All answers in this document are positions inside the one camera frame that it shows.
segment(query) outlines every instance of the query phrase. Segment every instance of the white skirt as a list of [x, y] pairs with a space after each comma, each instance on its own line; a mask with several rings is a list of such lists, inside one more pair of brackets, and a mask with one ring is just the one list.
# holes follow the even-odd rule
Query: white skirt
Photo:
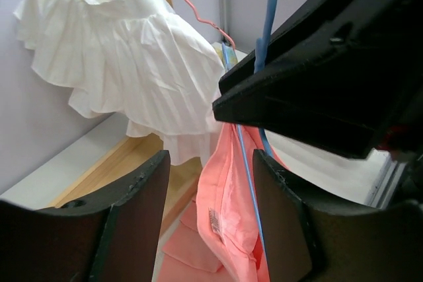
[[165, 0], [24, 0], [18, 39], [43, 80], [72, 87], [86, 118], [121, 112], [131, 137], [156, 133], [173, 165], [205, 163], [221, 126], [212, 102], [225, 70]]

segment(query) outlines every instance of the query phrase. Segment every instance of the coral garment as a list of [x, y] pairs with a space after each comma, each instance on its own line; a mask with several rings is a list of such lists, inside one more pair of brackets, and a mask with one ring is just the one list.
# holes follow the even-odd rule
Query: coral garment
[[234, 282], [198, 234], [196, 213], [192, 201], [163, 246], [165, 257], [157, 282]]
[[[255, 149], [263, 149], [263, 144], [257, 128], [241, 127], [241, 131], [252, 172], [252, 153]], [[185, 230], [176, 230], [163, 248], [166, 255], [172, 256], [163, 261], [160, 282], [226, 281], [219, 280], [214, 275], [219, 272], [216, 270], [219, 264], [231, 276], [229, 281], [270, 280], [250, 196], [241, 142], [233, 124], [223, 124], [217, 149], [203, 169], [198, 184], [196, 208], [196, 228], [202, 238], [201, 243], [197, 238], [189, 239]], [[183, 223], [190, 224], [185, 225], [186, 227], [193, 227], [192, 209], [193, 206], [190, 206], [182, 216]], [[210, 254], [218, 259], [217, 263], [214, 259], [209, 259]], [[178, 269], [175, 268], [175, 259], [180, 263]], [[198, 273], [198, 276], [190, 275], [190, 279], [183, 279], [181, 274], [181, 279], [165, 279], [166, 275], [169, 277], [170, 273], [167, 271], [170, 269]], [[200, 278], [203, 271], [214, 274]]]

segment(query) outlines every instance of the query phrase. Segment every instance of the clothing tag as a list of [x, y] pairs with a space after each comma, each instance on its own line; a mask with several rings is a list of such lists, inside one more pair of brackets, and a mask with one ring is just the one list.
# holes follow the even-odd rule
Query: clothing tag
[[222, 239], [219, 214], [214, 209], [209, 208], [209, 218], [212, 231]]

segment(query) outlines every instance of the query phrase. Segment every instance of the black plastic part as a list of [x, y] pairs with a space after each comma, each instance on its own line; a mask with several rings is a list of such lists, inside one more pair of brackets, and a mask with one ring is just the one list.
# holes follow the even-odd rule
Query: black plastic part
[[414, 160], [407, 164], [401, 180], [391, 203], [408, 199], [415, 199], [419, 203], [423, 203], [423, 146], [416, 152]]
[[417, 282], [423, 276], [423, 209], [386, 210], [332, 195], [261, 150], [254, 183], [271, 282]]
[[151, 281], [170, 166], [160, 151], [62, 208], [0, 201], [0, 281]]
[[[215, 118], [366, 158], [422, 91], [422, 5], [308, 0], [273, 35], [263, 71], [252, 75], [250, 54], [221, 79]], [[413, 109], [421, 119], [423, 104]]]

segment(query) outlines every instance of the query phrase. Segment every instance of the blue hanger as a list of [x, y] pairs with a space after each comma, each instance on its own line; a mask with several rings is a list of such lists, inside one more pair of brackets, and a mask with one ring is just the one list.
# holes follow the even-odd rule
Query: blue hanger
[[[270, 36], [272, 34], [272, 25], [273, 21], [275, 19], [275, 13], [276, 13], [276, 5], [278, 4], [278, 0], [267, 0], [267, 9], [266, 9], [266, 20], [264, 21], [264, 28], [263, 28], [263, 35], [261, 38], [257, 39], [256, 41], [256, 60], [254, 62], [254, 73], [257, 73], [264, 69], [264, 64], [266, 61], [267, 56], [267, 49], [270, 42]], [[243, 160], [245, 165], [245, 170], [247, 171], [247, 177], [249, 181], [249, 188], [250, 188], [250, 194], [252, 197], [252, 202], [254, 205], [254, 213], [257, 218], [258, 223], [258, 231], [260, 233], [260, 239], [264, 248], [264, 240], [263, 240], [263, 231], [262, 231], [262, 224], [260, 221], [260, 214], [258, 212], [258, 205], [257, 205], [257, 199], [254, 193], [254, 181], [252, 180], [251, 171], [248, 164], [248, 158], [247, 158], [247, 152], [245, 151], [245, 145], [244, 145], [244, 139], [243, 134], [241, 132], [241, 126], [237, 125], [237, 132], [238, 136], [241, 142], [241, 150], [243, 152]], [[270, 147], [269, 141], [267, 140], [266, 132], [264, 129], [259, 128], [258, 132], [260, 134], [260, 138], [262, 140], [264, 150], [268, 155], [273, 157], [272, 148]]]

